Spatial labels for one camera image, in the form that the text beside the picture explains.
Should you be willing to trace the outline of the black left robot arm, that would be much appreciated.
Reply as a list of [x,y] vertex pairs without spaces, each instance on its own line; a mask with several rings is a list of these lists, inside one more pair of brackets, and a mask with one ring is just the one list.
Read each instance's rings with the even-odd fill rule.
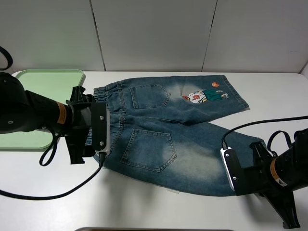
[[52,141],[39,160],[43,167],[53,160],[59,138],[64,137],[71,164],[83,164],[95,151],[86,145],[91,123],[93,96],[84,94],[82,86],[73,87],[66,103],[60,103],[25,90],[21,82],[8,73],[0,74],[0,132],[49,132]]

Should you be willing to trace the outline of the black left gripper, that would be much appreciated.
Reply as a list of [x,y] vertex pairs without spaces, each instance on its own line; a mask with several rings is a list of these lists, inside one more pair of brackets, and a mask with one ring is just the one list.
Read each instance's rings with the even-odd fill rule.
[[83,86],[73,87],[70,100],[66,101],[72,111],[72,122],[65,136],[72,165],[84,164],[84,158],[95,154],[93,147],[86,145],[91,125],[91,105],[95,99],[91,94],[84,94],[85,90]]

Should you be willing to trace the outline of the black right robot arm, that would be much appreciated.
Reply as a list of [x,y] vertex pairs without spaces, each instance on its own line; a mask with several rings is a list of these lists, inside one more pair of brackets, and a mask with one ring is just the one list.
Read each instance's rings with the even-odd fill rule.
[[288,150],[277,157],[271,156],[271,143],[267,147],[255,142],[253,150],[254,164],[244,169],[249,193],[264,196],[279,214],[285,229],[299,228],[294,191],[308,185],[308,131],[296,131],[294,142],[287,142]]

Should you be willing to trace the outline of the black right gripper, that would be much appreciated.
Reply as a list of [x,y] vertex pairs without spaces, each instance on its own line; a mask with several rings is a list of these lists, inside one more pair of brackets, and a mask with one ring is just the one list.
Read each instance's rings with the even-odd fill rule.
[[265,170],[274,157],[260,141],[251,143],[249,147],[253,151],[253,165],[244,168],[244,192],[263,195],[282,219],[283,228],[300,228],[293,192],[277,191]]

